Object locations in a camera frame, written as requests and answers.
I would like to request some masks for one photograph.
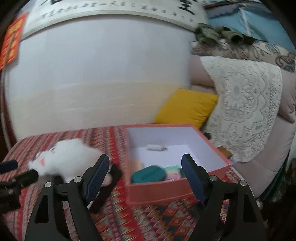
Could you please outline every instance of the yellow cushion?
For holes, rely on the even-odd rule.
[[[178,89],[157,114],[155,124],[193,124],[198,129],[209,117],[217,95]]]

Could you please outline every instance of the white wall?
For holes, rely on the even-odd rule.
[[[124,15],[78,18],[28,37],[6,72],[17,139],[152,122],[189,85],[191,40],[176,25]]]

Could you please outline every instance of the lace doily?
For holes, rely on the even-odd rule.
[[[224,146],[235,162],[248,162],[264,148],[274,124],[282,92],[278,66],[223,57],[201,57],[219,95],[206,132]]]

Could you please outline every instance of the orange box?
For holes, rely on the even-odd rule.
[[[126,202],[130,206],[171,202],[193,196],[186,178],[175,181],[152,183],[131,183],[131,160],[140,160],[144,167],[181,167],[181,157],[189,153],[199,166],[210,175],[223,178],[230,161],[193,125],[128,125],[126,135]],[[148,151],[146,146],[157,144],[167,146],[165,151]]]

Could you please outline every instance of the red patterned blanket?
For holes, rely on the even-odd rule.
[[[19,168],[0,176],[0,181],[8,180],[27,170],[27,163],[33,160],[38,152],[48,150],[60,140],[82,138],[92,147],[101,149],[110,157],[110,161],[125,170],[124,134],[120,126],[66,131],[43,134],[25,138],[19,141],[6,156],[6,160],[16,159]],[[233,170],[227,171],[224,180],[238,182],[240,178]],[[22,207],[9,212],[5,219],[7,226],[17,238],[24,240],[29,218],[38,197],[39,190],[36,185],[24,189],[20,196]],[[128,207],[125,203],[126,191],[124,181],[121,179],[111,196],[107,199],[100,213],[92,218],[101,233],[104,241],[185,241],[189,238],[195,223],[188,212],[188,208],[196,202],[194,198],[179,200],[162,206]],[[225,202],[221,210],[221,218],[225,219],[228,203]],[[64,204],[67,224],[73,241],[78,236],[75,231],[67,202]]]

